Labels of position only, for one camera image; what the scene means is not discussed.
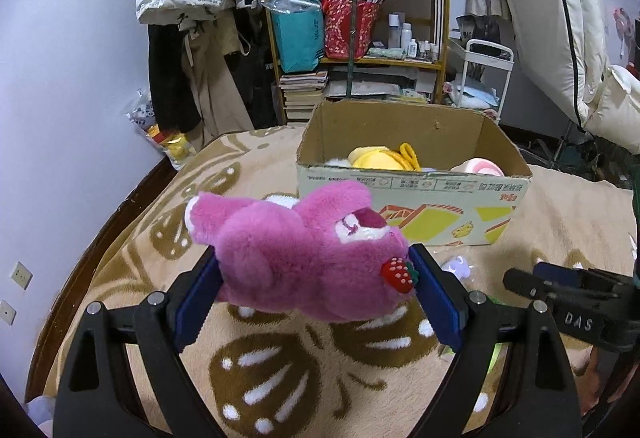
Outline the lower wall socket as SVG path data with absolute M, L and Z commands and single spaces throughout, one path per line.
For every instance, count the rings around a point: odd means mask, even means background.
M 16 310 L 7 302 L 0 302 L 0 319 L 7 325 L 13 325 L 16 317 Z

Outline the cream folded mattress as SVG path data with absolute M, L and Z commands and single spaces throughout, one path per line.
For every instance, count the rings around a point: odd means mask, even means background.
M 529 80 L 585 131 L 636 154 L 639 81 L 606 51 L 602 0 L 506 0 Z

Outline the pink swirl roll plush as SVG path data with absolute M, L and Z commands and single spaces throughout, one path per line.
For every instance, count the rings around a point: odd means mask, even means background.
M 451 172 L 504 177 L 503 170 L 500 169 L 500 167 L 496 163 L 484 158 L 472 158 L 466 160 L 461 164 L 454 166 L 451 169 Z

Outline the wall socket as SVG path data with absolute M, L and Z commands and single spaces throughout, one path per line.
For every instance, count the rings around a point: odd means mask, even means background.
M 21 289 L 26 290 L 30 281 L 32 281 L 32 273 L 21 262 L 16 262 L 12 269 L 12 273 L 10 274 L 10 278 Z
M 7 302 L 0 302 L 0 319 L 7 325 L 13 325 L 16 317 L 16 310 Z

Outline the purple toy in plastic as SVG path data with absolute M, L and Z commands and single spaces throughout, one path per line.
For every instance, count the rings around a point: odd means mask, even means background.
M 474 266 L 463 256 L 454 255 L 444 259 L 439 268 L 445 273 L 452 273 L 459 281 L 471 281 Z

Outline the beige hanging coat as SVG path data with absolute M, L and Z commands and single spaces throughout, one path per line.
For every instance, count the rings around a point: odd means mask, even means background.
M 241 42 L 230 10 L 197 22 L 183 41 L 182 68 L 200 120 L 186 138 L 196 151 L 220 135 L 251 131 L 250 115 L 224 55 L 239 55 Z

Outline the wooden shelf unit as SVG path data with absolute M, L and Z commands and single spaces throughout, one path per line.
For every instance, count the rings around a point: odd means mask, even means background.
M 359 6 L 359 0 L 346 0 L 347 5 L 343 8 L 349 12 L 345 22 L 347 29 L 348 50 L 344 59 L 333 58 L 326 53 L 319 59 L 320 65 L 341 65 L 347 66 L 347 91 L 346 96 L 352 96 L 352 77 L 356 65 L 371 66 L 396 66 L 416 68 L 418 70 L 433 71 L 437 74 L 436 91 L 433 96 L 436 102 L 442 100 L 442 84 L 445 82 L 445 67 L 447 58 L 446 39 L 449 27 L 449 7 L 450 0 L 431 0 L 430 13 L 424 17 L 412 18 L 410 22 L 418 26 L 430 28 L 430 41 L 437 47 L 437 58 L 431 62 L 422 62 L 418 59 L 392 59 L 386 57 L 368 56 L 366 53 L 359 54 L 357 47 L 360 45 L 360 35 L 373 32 L 373 21 L 381 18 L 381 15 L 374 16 L 372 9 Z

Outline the cardboard box with yellow print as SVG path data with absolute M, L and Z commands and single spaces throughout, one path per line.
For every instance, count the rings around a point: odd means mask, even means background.
M 358 147 L 412 146 L 418 172 L 356 169 L 345 162 Z M 472 158 L 496 163 L 504 177 L 453 173 Z M 373 210 L 412 243 L 486 245 L 496 242 L 533 178 L 498 124 L 466 109 L 410 102 L 325 100 L 314 108 L 296 153 L 298 192 L 331 181 L 357 180 Z

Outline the pink plush bear toy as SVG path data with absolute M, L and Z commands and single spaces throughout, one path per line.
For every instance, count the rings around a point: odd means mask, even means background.
M 213 247 L 219 302 L 367 321 L 393 314 L 418 284 L 407 239 L 373 210 L 358 181 L 332 181 L 302 199 L 201 192 L 184 222 L 193 242 Z

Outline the green thin pole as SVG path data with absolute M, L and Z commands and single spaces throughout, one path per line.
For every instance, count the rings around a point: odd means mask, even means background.
M 357 44 L 357 10 L 358 0 L 352 0 L 350 4 L 350 21 L 349 21 L 349 45 L 348 45 L 348 62 L 347 62 L 347 79 L 345 97 L 352 97 L 352 83 L 354 83 L 355 68 L 355 52 Z

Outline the red patterned gift bag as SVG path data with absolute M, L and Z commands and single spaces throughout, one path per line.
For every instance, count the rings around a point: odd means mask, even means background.
M 359 0 L 356 7 L 355 34 L 352 34 L 352 0 L 321 0 L 326 57 L 347 60 L 350 47 L 354 47 L 355 60 L 366 56 L 380 7 L 377 2 Z

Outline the upper wall socket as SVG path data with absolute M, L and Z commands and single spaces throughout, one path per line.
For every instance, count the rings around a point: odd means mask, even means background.
M 12 269 L 12 273 L 10 274 L 10 278 L 21 289 L 26 290 L 30 281 L 32 281 L 32 273 L 21 262 L 16 262 Z

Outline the teal shopping bag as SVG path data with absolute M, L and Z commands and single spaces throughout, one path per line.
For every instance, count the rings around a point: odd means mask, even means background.
M 271 14 L 282 71 L 314 70 L 324 55 L 320 0 L 262 0 L 262 6 Z

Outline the plastic bag with toys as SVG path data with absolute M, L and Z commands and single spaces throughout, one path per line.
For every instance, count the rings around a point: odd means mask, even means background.
M 137 96 L 127 105 L 125 115 L 138 132 L 169 160 L 176 171 L 180 171 L 196 154 L 186 135 L 174 129 L 160 129 L 149 92 L 137 91 Z

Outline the white utility cart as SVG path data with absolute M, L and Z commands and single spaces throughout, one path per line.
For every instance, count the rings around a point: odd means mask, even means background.
M 454 78 L 445 85 L 450 105 L 484 113 L 499 122 L 514 68 L 514 51 L 496 42 L 450 38 L 448 54 L 456 68 Z

